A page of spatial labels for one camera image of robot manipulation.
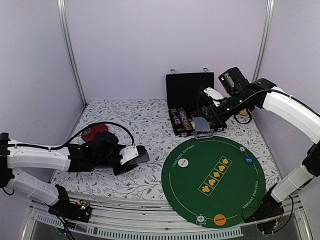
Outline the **blue grey cloth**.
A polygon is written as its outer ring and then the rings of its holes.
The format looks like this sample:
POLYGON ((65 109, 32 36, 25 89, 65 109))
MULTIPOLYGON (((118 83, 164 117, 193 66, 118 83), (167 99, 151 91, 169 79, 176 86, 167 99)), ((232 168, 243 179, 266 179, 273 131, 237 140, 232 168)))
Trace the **blue grey cloth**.
POLYGON ((130 164, 139 164, 139 163, 146 163, 150 160, 149 154, 143 153, 143 154, 139 154, 137 157, 131 159, 129 161, 130 164))

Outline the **dealt card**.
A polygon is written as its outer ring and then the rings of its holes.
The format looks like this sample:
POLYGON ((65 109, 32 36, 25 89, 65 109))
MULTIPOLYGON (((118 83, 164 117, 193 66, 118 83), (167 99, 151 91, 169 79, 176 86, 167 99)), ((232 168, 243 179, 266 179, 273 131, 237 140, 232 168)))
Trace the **dealt card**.
POLYGON ((210 123, 203 117, 194 117, 193 118, 195 124, 196 132, 209 132, 210 131, 210 123))

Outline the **white dealer button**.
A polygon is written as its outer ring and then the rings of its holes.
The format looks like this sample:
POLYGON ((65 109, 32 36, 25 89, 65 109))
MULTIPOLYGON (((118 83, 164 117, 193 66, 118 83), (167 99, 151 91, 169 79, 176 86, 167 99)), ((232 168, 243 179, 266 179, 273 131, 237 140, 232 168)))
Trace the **white dealer button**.
POLYGON ((181 168, 186 168, 189 165, 189 161, 186 158, 181 158, 178 160, 178 165, 181 168))

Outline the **blue small blind button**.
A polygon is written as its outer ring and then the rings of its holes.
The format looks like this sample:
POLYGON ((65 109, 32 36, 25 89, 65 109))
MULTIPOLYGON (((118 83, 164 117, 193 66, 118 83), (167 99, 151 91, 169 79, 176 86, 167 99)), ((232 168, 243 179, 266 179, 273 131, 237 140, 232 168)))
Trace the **blue small blind button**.
POLYGON ((252 165, 254 163, 254 159, 250 156, 246 156, 244 158, 244 162, 247 164, 247 165, 252 165))

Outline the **green white poker chip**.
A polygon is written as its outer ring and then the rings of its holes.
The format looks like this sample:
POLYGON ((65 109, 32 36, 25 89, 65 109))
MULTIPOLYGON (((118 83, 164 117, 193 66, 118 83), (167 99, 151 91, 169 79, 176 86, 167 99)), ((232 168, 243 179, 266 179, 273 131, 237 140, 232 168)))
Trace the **green white poker chip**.
POLYGON ((207 224, 207 218, 203 214, 198 214, 195 216, 195 223, 198 226, 205 226, 207 224))

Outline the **orange big blind button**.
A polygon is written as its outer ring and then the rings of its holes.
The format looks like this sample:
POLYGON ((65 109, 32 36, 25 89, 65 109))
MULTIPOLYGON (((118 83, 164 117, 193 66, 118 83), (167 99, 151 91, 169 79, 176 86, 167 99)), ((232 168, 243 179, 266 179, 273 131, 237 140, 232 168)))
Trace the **orange big blind button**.
POLYGON ((216 226, 224 226, 227 222, 227 218, 223 214, 217 214, 213 217, 213 223, 216 226))

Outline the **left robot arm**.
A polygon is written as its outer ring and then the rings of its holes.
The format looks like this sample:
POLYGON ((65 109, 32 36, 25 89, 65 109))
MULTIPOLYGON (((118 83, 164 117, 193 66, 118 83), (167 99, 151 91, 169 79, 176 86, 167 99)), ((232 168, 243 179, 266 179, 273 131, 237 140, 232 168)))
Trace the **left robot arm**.
POLYGON ((68 173, 112 169, 115 176, 127 173, 139 163, 149 161, 142 145, 121 145, 112 133, 98 132, 83 144, 41 146, 10 140, 6 132, 0 135, 0 186, 25 193, 55 209, 63 216, 74 213, 74 205, 64 187, 49 183, 24 172, 23 168, 60 170, 68 173))

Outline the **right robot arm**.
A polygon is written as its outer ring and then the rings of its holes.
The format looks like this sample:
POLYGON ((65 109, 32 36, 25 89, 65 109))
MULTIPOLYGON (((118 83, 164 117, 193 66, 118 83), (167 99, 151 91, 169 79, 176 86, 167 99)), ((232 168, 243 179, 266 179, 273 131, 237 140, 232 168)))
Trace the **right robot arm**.
MULTIPOLYGON (((298 68, 265 65, 260 75, 319 110, 318 73, 311 73, 308 80, 303 80, 305 73, 298 68)), ((110 116, 128 128, 135 143, 145 146, 150 154, 150 161, 112 178, 113 195, 137 200, 164 200, 163 164, 169 153, 186 140, 174 135, 165 101, 165 81, 116 80, 110 95, 114 100, 110 116)), ((256 109, 253 116, 248 124, 245 124, 245 116, 241 116, 239 122, 228 120, 226 129, 216 132, 216 135, 238 142, 254 153, 264 171, 266 186, 271 187, 302 161, 311 142, 274 113, 256 109)))

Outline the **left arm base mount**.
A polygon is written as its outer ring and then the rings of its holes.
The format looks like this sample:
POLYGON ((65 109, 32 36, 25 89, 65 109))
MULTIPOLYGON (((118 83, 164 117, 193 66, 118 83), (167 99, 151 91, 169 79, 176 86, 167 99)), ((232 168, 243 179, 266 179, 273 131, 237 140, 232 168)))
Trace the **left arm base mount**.
POLYGON ((87 200, 80 199, 76 203, 70 202, 66 189, 58 184, 58 202, 48 206, 48 212, 57 217, 88 223, 92 214, 92 207, 87 200))

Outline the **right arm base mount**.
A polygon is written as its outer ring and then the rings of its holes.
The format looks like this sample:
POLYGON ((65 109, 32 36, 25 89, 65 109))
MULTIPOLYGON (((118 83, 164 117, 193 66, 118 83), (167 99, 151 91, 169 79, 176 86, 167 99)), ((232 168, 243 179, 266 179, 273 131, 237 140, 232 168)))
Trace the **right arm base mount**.
POLYGON ((257 230, 264 236, 273 235, 277 232, 280 232, 283 228, 287 226, 289 221, 292 218, 294 210, 294 200, 292 196, 289 195, 291 199, 291 211, 287 221, 279 228, 281 219, 283 219, 283 214, 285 213, 283 205, 281 202, 277 202, 271 196, 272 190, 277 184, 274 184, 265 194, 262 199, 261 205, 259 208, 246 207, 241 212, 241 218, 245 223, 255 222, 263 219, 268 219, 274 217, 273 221, 268 221, 264 223, 256 224, 257 230), (249 216, 244 216, 246 210, 252 209, 254 213, 249 216))

